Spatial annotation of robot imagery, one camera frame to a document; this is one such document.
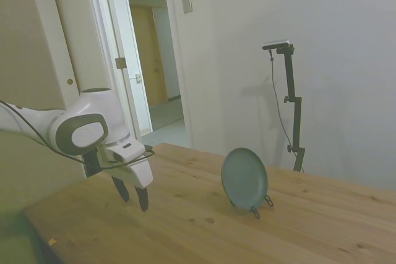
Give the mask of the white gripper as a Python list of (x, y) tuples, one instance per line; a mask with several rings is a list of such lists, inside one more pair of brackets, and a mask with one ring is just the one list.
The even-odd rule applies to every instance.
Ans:
[(148, 159), (138, 161), (134, 164), (109, 169), (113, 183), (124, 202), (130, 200), (128, 189), (124, 182), (135, 186), (139, 199), (140, 209), (145, 212), (149, 208), (149, 195), (147, 186), (153, 181), (153, 174)]

